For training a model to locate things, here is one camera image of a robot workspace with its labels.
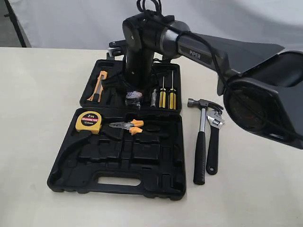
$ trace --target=white backdrop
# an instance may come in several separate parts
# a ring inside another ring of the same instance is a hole
[[[33,47],[106,49],[136,0],[10,0]],[[302,0],[162,0],[192,31],[303,50]]]

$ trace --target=claw hammer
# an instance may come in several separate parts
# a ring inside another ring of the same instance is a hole
[[[188,107],[197,107],[201,110],[200,132],[198,133],[195,152],[195,169],[194,169],[194,183],[205,184],[205,165],[206,165],[206,151],[205,151],[205,122],[207,119],[207,108],[210,107],[218,112],[222,112],[223,107],[217,103],[200,99],[198,101],[189,98],[187,102]]]

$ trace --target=white table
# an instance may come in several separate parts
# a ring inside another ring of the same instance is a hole
[[[219,172],[207,175],[204,186],[193,184],[200,111],[187,108],[187,99],[222,104],[222,98],[216,74],[185,58],[174,61],[182,73],[184,198],[52,192],[46,180],[53,162],[95,61],[105,57],[94,50],[0,48],[1,227],[303,225],[303,151],[247,133],[227,114]]]

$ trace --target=yellow tape measure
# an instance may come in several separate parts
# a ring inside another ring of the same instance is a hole
[[[95,111],[87,111],[79,115],[76,122],[76,130],[89,130],[98,134],[101,128],[101,115]]]

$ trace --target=tool case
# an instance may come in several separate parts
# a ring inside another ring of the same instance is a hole
[[[186,173],[181,111],[180,68],[171,63],[155,63],[152,73],[156,86],[177,91],[177,108],[150,107],[153,87],[143,94],[140,109],[125,105],[125,93],[114,87],[104,88],[100,102],[87,99],[92,95],[98,76],[107,71],[107,79],[122,71],[123,62],[97,60],[80,99],[82,108],[76,110],[58,156],[47,180],[54,192],[107,192],[141,194],[148,198],[161,197],[180,200],[186,191]],[[100,113],[101,129],[98,135],[75,129],[77,118],[86,111]],[[143,120],[142,129],[148,135],[111,128],[112,122]],[[157,133],[167,134],[161,137]],[[137,186],[98,183],[100,177],[135,178]]]

